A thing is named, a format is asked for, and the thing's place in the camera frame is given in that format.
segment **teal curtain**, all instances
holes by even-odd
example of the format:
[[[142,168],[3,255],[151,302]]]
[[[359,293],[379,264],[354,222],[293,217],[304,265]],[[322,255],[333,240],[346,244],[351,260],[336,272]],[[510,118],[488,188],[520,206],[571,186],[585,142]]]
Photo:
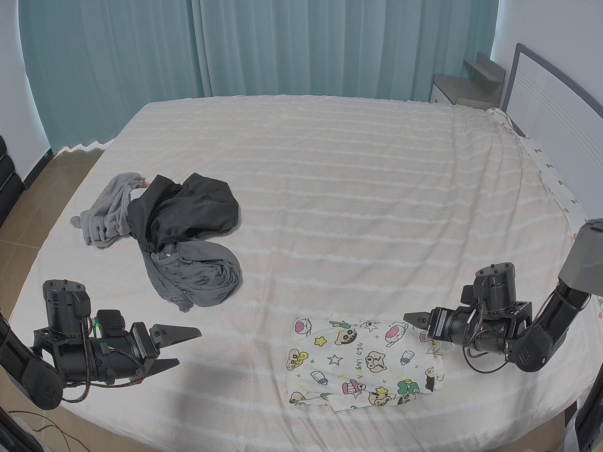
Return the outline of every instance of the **teal curtain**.
[[[192,0],[205,95],[429,100],[490,55],[498,0]]]
[[[146,103],[203,95],[191,0],[19,0],[52,149],[113,139]]]
[[[490,54],[498,0],[19,0],[53,150],[106,142],[147,102],[233,94],[427,101]]]

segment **white wall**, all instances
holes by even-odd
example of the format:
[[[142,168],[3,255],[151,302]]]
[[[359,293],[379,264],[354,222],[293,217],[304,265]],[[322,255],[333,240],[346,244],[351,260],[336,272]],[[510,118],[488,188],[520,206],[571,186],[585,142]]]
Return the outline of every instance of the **white wall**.
[[[18,0],[0,0],[0,136],[24,180],[50,145],[25,74]]]
[[[517,42],[603,103],[603,0],[501,0],[492,60],[506,79]]]

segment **pile of clothes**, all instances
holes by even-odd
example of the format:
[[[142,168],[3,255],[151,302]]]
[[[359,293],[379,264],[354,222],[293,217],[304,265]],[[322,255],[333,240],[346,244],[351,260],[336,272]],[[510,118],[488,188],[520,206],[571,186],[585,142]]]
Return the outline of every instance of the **pile of clothes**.
[[[231,230],[238,220],[239,204],[223,181],[193,173],[179,185],[158,175],[147,186],[140,174],[126,172],[70,222],[81,228],[86,245],[97,248],[131,234],[159,296],[187,312],[194,304],[221,303],[240,283],[235,255],[203,240]]]

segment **bed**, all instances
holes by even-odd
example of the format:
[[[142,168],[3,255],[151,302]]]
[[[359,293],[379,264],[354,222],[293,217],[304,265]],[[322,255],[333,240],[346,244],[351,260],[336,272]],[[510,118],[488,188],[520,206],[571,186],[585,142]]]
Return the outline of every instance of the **bed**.
[[[456,307],[475,271],[502,260],[516,265],[518,298],[536,309],[553,289],[572,227],[586,215],[598,217],[603,204],[577,182],[603,168],[598,145],[589,152],[572,147],[580,162],[564,166],[571,143],[550,145],[546,126],[555,138],[567,137],[569,122],[570,135],[580,137],[576,129],[585,128],[593,143],[592,136],[603,135],[603,112],[526,52],[518,46],[503,106],[508,125],[492,111],[464,106],[325,96],[146,105],[50,232],[11,317],[14,331],[26,341],[46,323],[41,284],[63,277],[85,283],[93,310],[119,308],[128,326],[142,320],[200,328],[202,338],[162,352],[180,366],[140,386],[93,389],[83,403],[65,405],[166,451],[480,451],[519,438],[592,384],[603,358],[597,300],[540,372],[507,366],[478,375],[454,348],[443,357],[444,389],[399,407],[335,413],[293,406],[284,372],[299,316],[385,322],[434,305]],[[573,116],[566,107],[564,120],[547,121],[549,108],[556,109],[549,95],[560,108],[571,102]],[[551,189],[542,171],[547,163],[541,167],[531,147],[547,152],[567,189]],[[69,225],[111,177],[131,170],[180,182],[199,172],[230,184],[240,224],[212,240],[235,253],[243,283],[223,304],[180,313],[151,287],[131,237],[104,250],[87,248]],[[566,213],[559,203],[571,196],[578,204]],[[477,365],[500,363],[487,356]]]

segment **camera on robot arm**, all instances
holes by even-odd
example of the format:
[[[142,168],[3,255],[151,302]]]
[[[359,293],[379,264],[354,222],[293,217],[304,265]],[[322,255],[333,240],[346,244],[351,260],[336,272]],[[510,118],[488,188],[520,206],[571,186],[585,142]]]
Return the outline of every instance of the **camera on robot arm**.
[[[19,341],[0,314],[0,365],[13,383],[39,408],[51,410],[61,400],[83,401],[90,387],[123,388],[179,364],[159,358],[160,350],[201,336],[198,328],[143,322],[130,331],[118,310],[99,310],[90,317],[90,298],[79,282],[49,280],[42,286],[48,327],[34,331],[31,349]],[[54,367],[43,360],[48,352]],[[116,383],[120,379],[129,379]],[[76,399],[63,398],[63,389],[84,386]]]
[[[435,307],[431,312],[406,313],[404,320],[433,340],[463,348],[467,365],[479,373],[493,373],[507,363],[526,372],[544,367],[562,345],[569,325],[588,304],[601,295],[603,279],[603,219],[584,224],[559,273],[559,282],[532,319],[532,304],[517,301],[515,266],[510,262],[479,269],[473,284],[463,287],[456,310]],[[478,351],[473,355],[471,350]],[[469,358],[485,353],[504,356],[504,363],[479,370]]]

